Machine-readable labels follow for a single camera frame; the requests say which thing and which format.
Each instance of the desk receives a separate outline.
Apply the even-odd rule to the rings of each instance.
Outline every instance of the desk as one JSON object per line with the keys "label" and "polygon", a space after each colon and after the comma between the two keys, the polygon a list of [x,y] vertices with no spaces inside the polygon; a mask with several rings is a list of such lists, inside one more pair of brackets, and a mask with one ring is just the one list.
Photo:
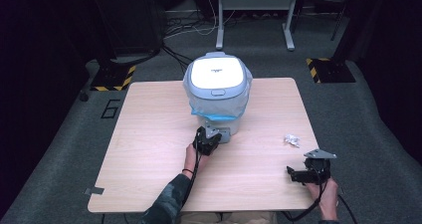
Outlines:
{"label": "desk", "polygon": [[[143,212],[181,172],[197,118],[182,82],[133,83],[112,134],[88,208],[94,213]],[[300,148],[284,142],[297,135]],[[296,210],[312,204],[286,166],[305,169],[317,141],[296,83],[254,79],[239,131],[220,144],[195,180],[182,211]]]}
{"label": "desk", "polygon": [[290,30],[296,0],[218,0],[218,34],[216,49],[223,49],[224,10],[289,10],[286,23],[283,24],[286,45],[289,51],[295,50]]}

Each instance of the pants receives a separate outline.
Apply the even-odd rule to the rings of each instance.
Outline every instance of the pants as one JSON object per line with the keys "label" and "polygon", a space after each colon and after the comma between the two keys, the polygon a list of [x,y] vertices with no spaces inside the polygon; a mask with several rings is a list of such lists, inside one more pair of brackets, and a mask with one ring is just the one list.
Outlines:
{"label": "pants", "polygon": [[189,212],[180,215],[180,224],[278,224],[275,212]]}

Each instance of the person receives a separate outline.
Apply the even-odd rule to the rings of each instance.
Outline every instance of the person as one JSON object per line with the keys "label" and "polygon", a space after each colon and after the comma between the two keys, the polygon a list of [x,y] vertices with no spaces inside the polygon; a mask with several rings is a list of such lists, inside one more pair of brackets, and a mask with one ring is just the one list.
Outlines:
{"label": "person", "polygon": [[[204,168],[210,156],[202,155],[198,164],[198,173]],[[175,224],[182,223],[277,223],[275,212],[239,212],[239,213],[190,213],[186,216],[182,215],[180,219],[180,210],[183,207],[183,199],[188,191],[190,180],[193,176],[193,170],[196,163],[196,150],[190,143],[186,147],[186,157],[184,167],[176,177],[173,178],[161,191],[157,199],[153,202],[140,217],[138,224]],[[306,184],[313,199],[319,196],[319,186],[313,183]],[[325,190],[319,203],[321,220],[319,224],[339,223],[336,215],[337,204],[337,184],[330,178],[326,182]],[[195,216],[201,216],[207,220],[188,221],[189,218],[195,219]]]}

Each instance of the hand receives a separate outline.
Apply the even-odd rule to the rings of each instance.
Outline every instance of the hand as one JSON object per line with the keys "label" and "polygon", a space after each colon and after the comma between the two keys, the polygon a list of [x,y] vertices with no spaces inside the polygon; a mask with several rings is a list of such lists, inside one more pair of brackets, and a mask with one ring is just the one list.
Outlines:
{"label": "hand", "polygon": [[[319,197],[319,186],[314,183],[306,183],[306,186],[310,191],[313,200],[316,200]],[[322,220],[337,220],[337,188],[338,185],[334,179],[330,178],[326,181],[325,191],[319,202]]]}
{"label": "hand", "polygon": [[[201,153],[198,153],[198,154],[201,157],[201,160],[199,161],[199,165],[198,165],[198,173],[199,173],[207,164],[207,161],[210,158],[210,156],[201,155]],[[196,149],[193,147],[192,143],[190,143],[186,147],[186,157],[185,157],[185,164],[184,164],[183,169],[189,169],[191,171],[194,171],[195,163],[196,163]],[[187,177],[192,178],[191,172],[182,171],[182,173],[185,174]]]}

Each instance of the yellow and black hazard tape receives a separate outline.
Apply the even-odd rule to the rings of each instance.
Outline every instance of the yellow and black hazard tape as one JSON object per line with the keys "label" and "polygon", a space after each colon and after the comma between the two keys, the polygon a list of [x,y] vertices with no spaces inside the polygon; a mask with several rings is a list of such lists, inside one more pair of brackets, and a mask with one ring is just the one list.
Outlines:
{"label": "yellow and black hazard tape", "polygon": [[310,68],[311,76],[313,77],[314,82],[315,82],[315,83],[321,83],[321,81],[320,81],[320,79],[319,79],[319,76],[317,75],[317,69],[316,69],[316,67],[314,66],[314,61],[315,61],[315,60],[319,60],[319,61],[329,61],[329,59],[327,59],[327,58],[320,58],[320,59],[310,59],[310,58],[308,58],[308,59],[307,59],[308,68]]}
{"label": "yellow and black hazard tape", "polygon": [[122,82],[121,86],[115,86],[115,87],[95,86],[95,87],[91,87],[91,91],[110,92],[110,91],[123,91],[123,90],[125,90],[130,84],[130,80],[133,76],[135,68],[136,68],[136,66],[132,66],[131,68],[129,68],[129,70],[127,72],[127,76],[124,79],[124,81]]}

